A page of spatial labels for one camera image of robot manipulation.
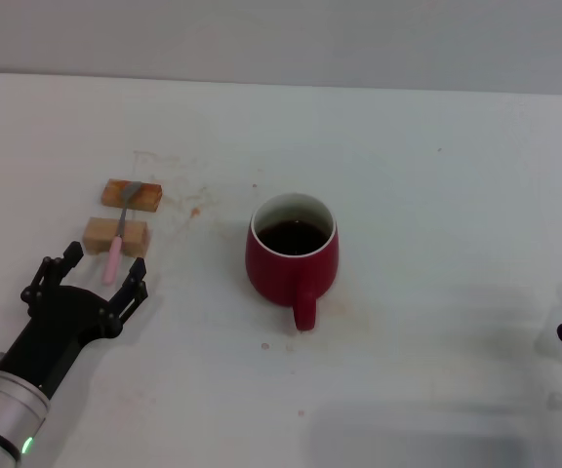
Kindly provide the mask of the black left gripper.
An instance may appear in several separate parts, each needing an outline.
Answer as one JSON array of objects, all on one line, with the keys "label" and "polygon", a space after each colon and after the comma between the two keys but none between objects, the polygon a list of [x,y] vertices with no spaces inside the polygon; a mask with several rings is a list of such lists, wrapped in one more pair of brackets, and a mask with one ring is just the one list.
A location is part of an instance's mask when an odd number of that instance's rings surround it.
[{"label": "black left gripper", "polygon": [[83,347],[101,337],[116,337],[148,298],[145,261],[138,257],[121,288],[107,302],[99,295],[61,281],[84,256],[71,242],[62,256],[45,256],[21,292],[29,322],[0,361],[0,371],[53,395]]}]

